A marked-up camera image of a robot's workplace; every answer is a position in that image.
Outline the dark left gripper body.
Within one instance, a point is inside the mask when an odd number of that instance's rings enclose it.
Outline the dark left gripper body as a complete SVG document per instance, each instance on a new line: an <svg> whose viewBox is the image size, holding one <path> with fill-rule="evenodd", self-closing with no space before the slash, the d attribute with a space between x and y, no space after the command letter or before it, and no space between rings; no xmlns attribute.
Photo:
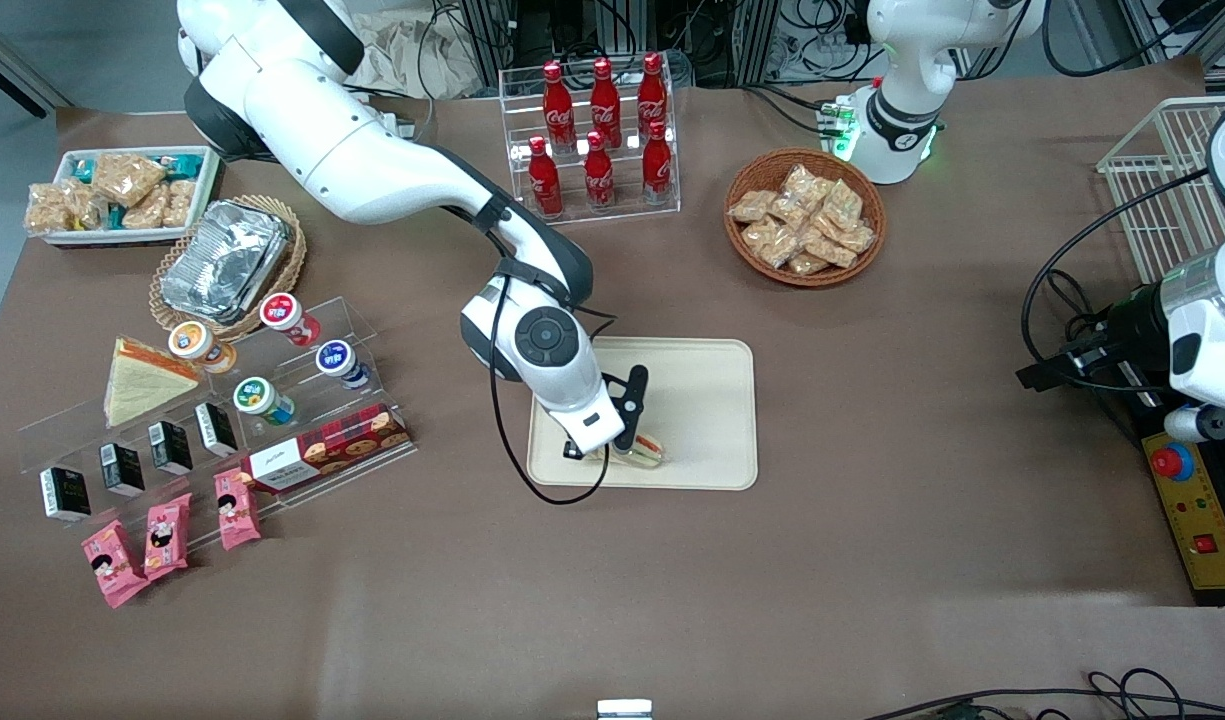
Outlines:
<svg viewBox="0 0 1225 720"><path fill-rule="evenodd" d="M1167 320L1160 283L1140 284L1104 311L1104 333L1125 354L1164 354L1169 347Z"/></svg>

